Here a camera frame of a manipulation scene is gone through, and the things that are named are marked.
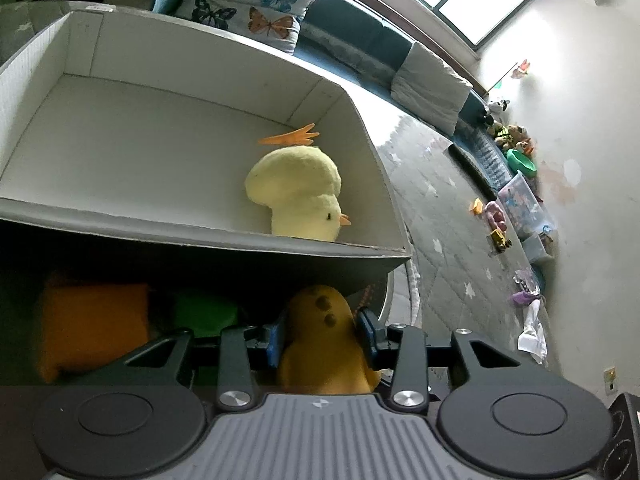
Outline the green sponge block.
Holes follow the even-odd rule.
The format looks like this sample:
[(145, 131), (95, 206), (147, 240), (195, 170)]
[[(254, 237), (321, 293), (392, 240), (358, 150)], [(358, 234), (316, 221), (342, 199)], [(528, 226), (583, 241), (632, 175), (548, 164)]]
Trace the green sponge block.
[(236, 309), (202, 298), (183, 298), (176, 310), (176, 325), (196, 338), (216, 337), (236, 323)]

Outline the orange sponge block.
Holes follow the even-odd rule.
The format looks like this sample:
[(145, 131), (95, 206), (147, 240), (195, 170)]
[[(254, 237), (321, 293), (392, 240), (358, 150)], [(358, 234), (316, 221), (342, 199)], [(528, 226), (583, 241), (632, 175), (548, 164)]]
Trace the orange sponge block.
[(88, 372), (150, 339), (145, 285), (63, 286), (44, 295), (37, 370), (44, 382)]

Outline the pale yellow plush duck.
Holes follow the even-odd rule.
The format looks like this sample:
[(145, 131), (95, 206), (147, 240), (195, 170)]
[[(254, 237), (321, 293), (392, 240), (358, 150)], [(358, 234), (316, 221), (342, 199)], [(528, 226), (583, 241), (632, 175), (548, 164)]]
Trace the pale yellow plush duck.
[(275, 236), (332, 243), (350, 225), (338, 201), (342, 177), (335, 162), (314, 146), (318, 135), (308, 124), (258, 141), (275, 149), (256, 162), (244, 188), (249, 200), (270, 209)]

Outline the purple toy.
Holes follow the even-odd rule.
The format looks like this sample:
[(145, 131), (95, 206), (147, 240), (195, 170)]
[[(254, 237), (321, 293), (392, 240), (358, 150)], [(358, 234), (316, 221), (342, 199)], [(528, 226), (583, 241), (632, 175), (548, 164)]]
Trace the purple toy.
[(513, 275), (518, 289), (511, 295), (511, 301), (518, 306), (528, 306), (534, 300), (542, 299), (542, 289), (532, 269), (518, 269)]

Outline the small yellow toy truck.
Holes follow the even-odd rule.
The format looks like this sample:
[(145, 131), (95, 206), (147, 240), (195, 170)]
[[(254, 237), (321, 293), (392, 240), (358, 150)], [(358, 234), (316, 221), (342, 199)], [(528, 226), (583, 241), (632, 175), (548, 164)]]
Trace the small yellow toy truck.
[(491, 243), (494, 244), (496, 252), (505, 252), (512, 246), (512, 242), (506, 237), (502, 229), (497, 228), (489, 233)]

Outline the pink toy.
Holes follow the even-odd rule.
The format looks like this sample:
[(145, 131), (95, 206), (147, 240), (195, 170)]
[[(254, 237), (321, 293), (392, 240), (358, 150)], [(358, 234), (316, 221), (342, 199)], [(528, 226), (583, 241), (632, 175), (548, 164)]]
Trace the pink toy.
[(500, 230), (501, 232), (506, 232), (508, 229), (506, 225), (506, 214), (495, 200), (491, 200), (484, 206), (484, 216), (493, 231)]

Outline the clear plastic storage bin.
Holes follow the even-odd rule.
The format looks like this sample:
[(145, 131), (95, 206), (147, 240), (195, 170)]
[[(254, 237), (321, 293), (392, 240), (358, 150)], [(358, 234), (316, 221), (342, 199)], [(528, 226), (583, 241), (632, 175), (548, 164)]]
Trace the clear plastic storage bin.
[(526, 240), (533, 235), (549, 235), (555, 230), (548, 212), (536, 199), (526, 177), (520, 172), (500, 188), (498, 199), (520, 240)]

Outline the black remote control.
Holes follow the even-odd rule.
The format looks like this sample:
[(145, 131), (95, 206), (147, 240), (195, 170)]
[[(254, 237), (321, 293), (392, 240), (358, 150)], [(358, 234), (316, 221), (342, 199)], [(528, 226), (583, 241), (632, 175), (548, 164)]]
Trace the black remote control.
[(484, 171), (477, 165), (476, 161), (457, 144), (450, 144), (447, 148), (450, 158), (458, 165), (464, 174), (482, 191), (486, 196), (496, 195), (498, 190), (491, 180), (486, 177)]

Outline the green plastic bowl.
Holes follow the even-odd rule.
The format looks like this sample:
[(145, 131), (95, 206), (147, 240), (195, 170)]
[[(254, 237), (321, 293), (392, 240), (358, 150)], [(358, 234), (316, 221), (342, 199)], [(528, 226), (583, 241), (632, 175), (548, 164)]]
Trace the green plastic bowl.
[(537, 175), (535, 163), (515, 148), (506, 152), (506, 162), (512, 171), (520, 172), (526, 178), (533, 179)]

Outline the stuffed toy pile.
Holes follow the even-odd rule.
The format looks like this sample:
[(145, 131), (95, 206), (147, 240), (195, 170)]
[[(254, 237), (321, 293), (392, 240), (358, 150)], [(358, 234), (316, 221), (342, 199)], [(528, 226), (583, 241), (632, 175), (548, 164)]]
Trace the stuffed toy pile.
[(500, 114), (506, 111), (509, 104), (509, 100), (497, 100), (488, 103), (485, 116), (487, 133), (503, 154), (510, 150), (515, 150), (530, 157), (533, 155), (534, 146), (527, 130), (519, 125), (506, 125), (500, 122)]

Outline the white cushion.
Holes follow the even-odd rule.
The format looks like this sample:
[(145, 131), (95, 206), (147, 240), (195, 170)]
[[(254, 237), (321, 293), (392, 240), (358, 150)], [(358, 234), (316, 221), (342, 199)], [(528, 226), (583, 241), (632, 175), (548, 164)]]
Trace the white cushion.
[(390, 96), (406, 110), (452, 136), (472, 90), (442, 58), (416, 41), (390, 84)]

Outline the grey cardboard storage box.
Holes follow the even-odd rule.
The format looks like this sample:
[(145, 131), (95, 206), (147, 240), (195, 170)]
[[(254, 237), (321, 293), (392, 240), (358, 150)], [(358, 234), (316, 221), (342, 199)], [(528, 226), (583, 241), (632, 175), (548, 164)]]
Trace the grey cardboard storage box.
[[(306, 124), (343, 179), (334, 243), (276, 237), (244, 181)], [(1, 267), (351, 294), (410, 256), (347, 89), (255, 41), (152, 13), (75, 10), (1, 69)]]

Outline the blue sofa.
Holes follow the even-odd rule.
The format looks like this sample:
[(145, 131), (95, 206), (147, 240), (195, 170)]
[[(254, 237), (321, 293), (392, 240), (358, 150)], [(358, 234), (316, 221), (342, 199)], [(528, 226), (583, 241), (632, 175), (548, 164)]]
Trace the blue sofa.
[[(182, 0), (104, 1), (171, 14)], [(391, 103), (390, 84), (412, 44), (412, 38), (357, 0), (316, 0), (303, 20), (295, 55)], [(485, 101), (471, 91), (448, 138), (476, 161), (499, 191), (513, 174), (487, 133), (486, 114)]]

